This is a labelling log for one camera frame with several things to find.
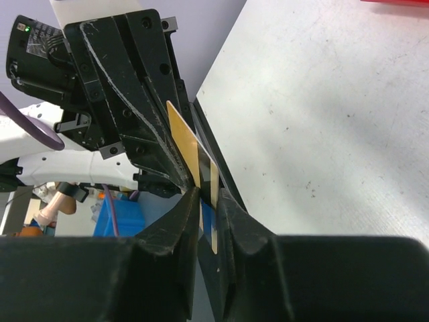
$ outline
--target white tabletop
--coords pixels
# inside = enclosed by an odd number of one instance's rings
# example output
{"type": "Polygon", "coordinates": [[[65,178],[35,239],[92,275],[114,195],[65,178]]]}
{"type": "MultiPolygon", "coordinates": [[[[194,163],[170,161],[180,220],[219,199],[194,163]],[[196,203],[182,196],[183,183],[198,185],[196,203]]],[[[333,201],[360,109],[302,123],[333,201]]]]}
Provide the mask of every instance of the white tabletop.
{"type": "Polygon", "coordinates": [[[429,244],[429,10],[247,0],[198,92],[275,233],[429,244]]]}

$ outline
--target blue box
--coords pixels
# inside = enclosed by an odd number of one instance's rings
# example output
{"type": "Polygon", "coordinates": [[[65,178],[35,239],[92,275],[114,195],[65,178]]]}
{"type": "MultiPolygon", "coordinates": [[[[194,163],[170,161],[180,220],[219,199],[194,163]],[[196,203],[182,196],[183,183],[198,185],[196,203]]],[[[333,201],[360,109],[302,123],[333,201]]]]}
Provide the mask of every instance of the blue box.
{"type": "MultiPolygon", "coordinates": [[[[138,203],[114,199],[119,235],[134,236],[145,227],[145,219],[138,203]]],[[[103,201],[94,229],[94,236],[115,237],[112,217],[107,200],[103,201]]]]}

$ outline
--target purple cable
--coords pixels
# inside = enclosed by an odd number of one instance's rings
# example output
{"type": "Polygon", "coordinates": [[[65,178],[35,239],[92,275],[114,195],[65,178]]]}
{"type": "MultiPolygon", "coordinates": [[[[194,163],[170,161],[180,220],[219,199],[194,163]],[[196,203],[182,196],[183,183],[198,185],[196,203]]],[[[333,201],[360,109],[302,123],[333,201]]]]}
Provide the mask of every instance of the purple cable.
{"type": "Polygon", "coordinates": [[[139,195],[139,191],[138,190],[134,190],[132,192],[132,194],[129,196],[128,199],[131,200],[131,201],[133,201],[135,197],[138,197],[138,195],[139,195]]]}
{"type": "Polygon", "coordinates": [[[107,202],[109,203],[110,215],[112,217],[113,233],[115,234],[115,237],[119,237],[118,221],[116,218],[116,210],[115,205],[113,204],[112,194],[107,184],[102,184],[101,186],[105,190],[105,198],[107,198],[107,202]]]}
{"type": "Polygon", "coordinates": [[[53,150],[61,151],[64,149],[64,142],[53,129],[49,128],[46,124],[37,119],[25,116],[1,91],[0,109],[6,116],[8,116],[18,126],[20,126],[20,128],[22,128],[40,143],[53,150]]]}

